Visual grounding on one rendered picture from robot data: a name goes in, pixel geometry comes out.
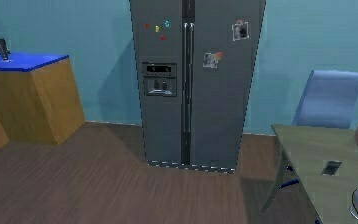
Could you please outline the grey two-door fridge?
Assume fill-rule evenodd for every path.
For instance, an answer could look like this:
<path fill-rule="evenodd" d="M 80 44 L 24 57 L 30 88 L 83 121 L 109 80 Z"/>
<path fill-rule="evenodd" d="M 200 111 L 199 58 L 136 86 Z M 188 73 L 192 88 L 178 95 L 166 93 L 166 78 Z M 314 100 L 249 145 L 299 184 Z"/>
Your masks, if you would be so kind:
<path fill-rule="evenodd" d="M 232 173 L 238 161 L 266 0 L 130 0 L 145 158 L 149 165 Z M 234 41 L 232 25 L 249 23 Z M 183 24 L 187 23 L 187 131 Z M 194 23 L 192 123 L 189 41 Z M 217 68 L 205 53 L 222 52 Z"/>

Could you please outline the wooden counter with blue top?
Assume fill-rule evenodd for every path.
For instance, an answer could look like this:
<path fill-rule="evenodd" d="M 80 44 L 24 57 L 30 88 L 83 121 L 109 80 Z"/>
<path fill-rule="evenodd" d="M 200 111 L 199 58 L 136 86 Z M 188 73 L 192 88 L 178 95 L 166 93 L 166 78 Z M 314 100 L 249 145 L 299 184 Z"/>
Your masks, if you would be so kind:
<path fill-rule="evenodd" d="M 84 122 L 67 55 L 0 56 L 0 148 L 11 140 L 60 145 Z"/>

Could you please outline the dark grey phone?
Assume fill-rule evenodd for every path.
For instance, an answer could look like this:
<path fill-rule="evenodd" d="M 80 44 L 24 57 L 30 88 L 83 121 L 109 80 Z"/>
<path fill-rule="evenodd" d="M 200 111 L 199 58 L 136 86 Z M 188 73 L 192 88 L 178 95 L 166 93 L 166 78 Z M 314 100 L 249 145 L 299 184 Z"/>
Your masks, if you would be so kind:
<path fill-rule="evenodd" d="M 329 160 L 322 170 L 322 175 L 334 176 L 341 164 L 341 161 Z"/>

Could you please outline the photo with coloured magnet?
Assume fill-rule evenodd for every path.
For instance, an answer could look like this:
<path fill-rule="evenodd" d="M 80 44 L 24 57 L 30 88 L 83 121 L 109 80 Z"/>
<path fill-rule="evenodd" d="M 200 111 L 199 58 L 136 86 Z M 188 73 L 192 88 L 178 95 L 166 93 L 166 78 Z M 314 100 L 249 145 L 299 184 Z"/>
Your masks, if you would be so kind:
<path fill-rule="evenodd" d="M 205 53 L 203 56 L 204 68 L 217 68 L 219 61 L 222 59 L 222 52 Z"/>

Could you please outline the photo with white border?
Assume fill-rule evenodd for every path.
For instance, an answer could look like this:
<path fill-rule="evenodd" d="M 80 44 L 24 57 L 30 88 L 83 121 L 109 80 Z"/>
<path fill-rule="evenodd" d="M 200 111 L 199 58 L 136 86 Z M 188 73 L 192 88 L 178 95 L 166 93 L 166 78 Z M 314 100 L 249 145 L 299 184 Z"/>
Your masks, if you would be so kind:
<path fill-rule="evenodd" d="M 247 21 L 238 20 L 232 25 L 232 36 L 234 41 L 249 38 L 249 23 Z"/>

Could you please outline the blue chair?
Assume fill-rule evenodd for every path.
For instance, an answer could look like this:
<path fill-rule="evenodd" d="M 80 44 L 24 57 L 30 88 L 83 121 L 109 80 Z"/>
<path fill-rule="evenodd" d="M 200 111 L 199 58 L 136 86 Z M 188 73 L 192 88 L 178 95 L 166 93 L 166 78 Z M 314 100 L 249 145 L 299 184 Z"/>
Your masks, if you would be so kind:
<path fill-rule="evenodd" d="M 348 130 L 357 99 L 358 72 L 312 70 L 291 125 L 319 130 Z"/>

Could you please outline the olive green table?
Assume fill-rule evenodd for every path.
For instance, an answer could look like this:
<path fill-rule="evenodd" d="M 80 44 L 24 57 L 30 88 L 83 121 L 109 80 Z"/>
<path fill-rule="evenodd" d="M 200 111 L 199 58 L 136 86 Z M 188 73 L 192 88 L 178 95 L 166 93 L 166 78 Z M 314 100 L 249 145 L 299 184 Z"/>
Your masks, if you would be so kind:
<path fill-rule="evenodd" d="M 275 180 L 261 206 L 266 211 L 292 166 L 317 213 L 320 224 L 358 224 L 350 214 L 352 193 L 358 188 L 358 147 L 348 130 L 319 130 L 274 124 L 279 144 Z M 329 160 L 342 164 L 334 176 L 322 175 Z"/>

